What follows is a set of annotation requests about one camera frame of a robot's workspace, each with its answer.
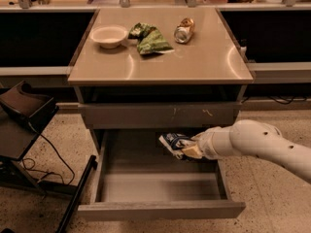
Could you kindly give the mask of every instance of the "soda can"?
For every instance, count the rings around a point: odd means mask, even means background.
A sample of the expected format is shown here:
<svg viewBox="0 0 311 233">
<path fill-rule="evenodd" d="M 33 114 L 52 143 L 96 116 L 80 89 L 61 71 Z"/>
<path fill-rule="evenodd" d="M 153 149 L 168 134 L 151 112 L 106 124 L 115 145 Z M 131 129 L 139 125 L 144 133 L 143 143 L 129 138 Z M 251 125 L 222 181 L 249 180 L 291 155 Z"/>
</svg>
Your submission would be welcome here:
<svg viewBox="0 0 311 233">
<path fill-rule="evenodd" d="M 185 18 L 175 29 L 174 38 L 177 43 L 186 44 L 194 33 L 194 20 Z"/>
</svg>

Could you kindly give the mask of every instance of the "speckled floor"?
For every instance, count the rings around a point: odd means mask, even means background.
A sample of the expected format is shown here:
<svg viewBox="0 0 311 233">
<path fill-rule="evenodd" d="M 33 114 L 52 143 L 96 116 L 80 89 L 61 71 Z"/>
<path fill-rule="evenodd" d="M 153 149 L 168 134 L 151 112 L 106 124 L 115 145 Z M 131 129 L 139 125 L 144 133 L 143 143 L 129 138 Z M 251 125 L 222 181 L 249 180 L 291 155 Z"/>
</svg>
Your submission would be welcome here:
<svg viewBox="0 0 311 233">
<path fill-rule="evenodd" d="M 311 106 L 306 102 L 288 106 L 262 103 L 258 106 L 248 101 L 240 112 L 241 118 L 273 124 L 285 138 L 311 148 Z M 74 169 L 74 183 L 77 183 L 89 156 L 96 154 L 81 116 L 58 113 L 44 134 Z M 59 172 L 65 181 L 71 178 L 42 139 L 26 157 L 36 160 L 37 169 Z M 311 184 L 275 164 L 252 157 L 226 158 L 225 173 L 233 200 L 246 203 L 246 209 L 238 218 L 87 222 L 74 214 L 67 232 L 311 232 Z M 82 204 L 89 201 L 92 179 L 93 172 L 86 183 Z M 10 188 L 1 187 L 0 192 L 0 230 L 9 227 L 16 233 L 54 232 L 68 203 L 67 200 L 43 199 L 40 195 Z"/>
</svg>

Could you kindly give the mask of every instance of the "metal leg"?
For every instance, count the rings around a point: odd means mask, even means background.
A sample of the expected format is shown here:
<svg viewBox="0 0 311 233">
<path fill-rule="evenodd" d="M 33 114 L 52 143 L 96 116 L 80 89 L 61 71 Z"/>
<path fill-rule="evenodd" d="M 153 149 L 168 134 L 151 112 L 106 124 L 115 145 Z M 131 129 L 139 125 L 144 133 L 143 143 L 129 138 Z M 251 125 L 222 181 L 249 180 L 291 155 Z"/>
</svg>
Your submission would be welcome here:
<svg viewBox="0 0 311 233">
<path fill-rule="evenodd" d="M 97 167 L 97 162 L 95 161 L 96 156 L 92 155 L 87 163 L 87 166 L 81 176 L 81 179 L 78 183 L 77 189 L 75 194 L 72 196 L 72 199 L 70 200 L 70 203 L 67 207 L 67 210 L 62 218 L 62 221 L 59 223 L 59 227 L 56 231 L 56 233 L 64 233 L 66 231 L 66 227 L 71 219 L 71 215 L 74 213 L 75 208 L 77 207 L 80 199 L 80 195 L 84 189 L 84 186 L 86 184 L 87 177 L 89 175 L 89 172 L 91 168 L 96 169 Z"/>
</svg>

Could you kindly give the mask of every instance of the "electrical cord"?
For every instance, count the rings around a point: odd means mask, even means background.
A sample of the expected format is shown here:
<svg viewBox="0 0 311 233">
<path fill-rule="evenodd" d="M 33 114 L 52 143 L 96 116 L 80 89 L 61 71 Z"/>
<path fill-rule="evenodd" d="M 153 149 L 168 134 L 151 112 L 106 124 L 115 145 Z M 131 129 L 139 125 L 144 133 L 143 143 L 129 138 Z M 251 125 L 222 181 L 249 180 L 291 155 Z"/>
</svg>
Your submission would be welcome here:
<svg viewBox="0 0 311 233">
<path fill-rule="evenodd" d="M 26 166 L 26 163 L 25 161 L 27 160 L 31 160 L 33 162 L 32 166 L 31 167 L 27 167 Z M 21 160 L 21 163 L 23 165 L 23 168 L 27 171 L 32 171 L 32 172 L 38 172 L 38 173 L 44 173 L 45 175 L 43 177 L 41 177 L 39 180 L 38 180 L 38 183 L 40 183 L 44 178 L 46 178 L 47 176 L 49 175 L 55 175 L 55 176 L 59 176 L 61 178 L 61 181 L 63 184 L 65 184 L 64 182 L 64 179 L 62 178 L 62 176 L 60 174 L 57 174 L 55 172 L 47 172 L 47 171 L 43 171 L 43 170 L 38 170 L 38 169 L 34 169 L 34 167 L 36 166 L 36 162 L 34 159 L 32 158 L 24 158 Z"/>
<path fill-rule="evenodd" d="M 273 101 L 279 103 L 279 104 L 282 104 L 282 105 L 289 105 L 291 104 L 293 101 L 296 101 L 297 102 L 297 98 L 296 96 L 293 96 L 291 98 L 285 98 L 285 97 L 282 97 L 282 96 L 277 96 L 277 97 L 272 97 L 272 96 L 269 96 L 268 98 L 272 99 Z M 301 96 L 300 98 L 302 98 L 301 100 L 298 100 L 299 102 L 305 102 L 307 100 L 307 97 L 306 96 Z"/>
<path fill-rule="evenodd" d="M 34 170 L 34 169 L 31 169 L 31 171 L 36 171 L 36 172 L 43 172 L 45 173 L 44 177 L 41 178 L 40 180 L 44 179 L 45 177 L 49 176 L 49 175 L 57 175 L 57 176 L 60 176 L 61 179 L 62 179 L 62 182 L 65 184 L 65 185 L 69 185 L 74 179 L 75 179 L 75 172 L 72 170 L 72 168 L 67 164 L 67 162 L 60 156 L 58 150 L 56 149 L 56 147 L 53 145 L 53 143 L 48 139 L 46 138 L 43 134 L 39 133 L 31 124 L 31 122 L 29 121 L 28 122 L 28 125 L 29 127 L 39 136 L 41 136 L 44 140 L 46 140 L 50 146 L 52 147 L 52 149 L 55 151 L 55 153 L 57 154 L 58 158 L 62 161 L 62 163 L 70 170 L 71 174 L 72 174 L 72 178 L 71 180 L 69 181 L 69 183 L 64 183 L 64 180 L 62 178 L 61 175 L 57 174 L 57 173 L 54 173 L 54 172 L 46 172 L 46 171 L 41 171 L 41 170 Z"/>
<path fill-rule="evenodd" d="M 241 103 L 242 103 L 242 104 L 245 103 L 245 102 L 248 101 L 250 98 L 251 98 L 250 96 L 245 97 L 243 100 L 241 100 Z"/>
</svg>

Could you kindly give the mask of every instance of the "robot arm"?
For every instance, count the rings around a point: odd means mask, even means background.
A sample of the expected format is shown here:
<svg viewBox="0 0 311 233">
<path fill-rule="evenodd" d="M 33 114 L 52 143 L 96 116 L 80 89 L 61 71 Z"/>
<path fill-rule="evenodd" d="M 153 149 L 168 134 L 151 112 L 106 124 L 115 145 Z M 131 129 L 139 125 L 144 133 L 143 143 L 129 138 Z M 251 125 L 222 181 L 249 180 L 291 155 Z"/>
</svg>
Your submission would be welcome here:
<svg viewBox="0 0 311 233">
<path fill-rule="evenodd" d="M 194 137 L 208 159 L 250 155 L 271 161 L 311 183 L 311 149 L 282 137 L 274 126 L 240 120 L 229 127 L 215 127 Z"/>
</svg>

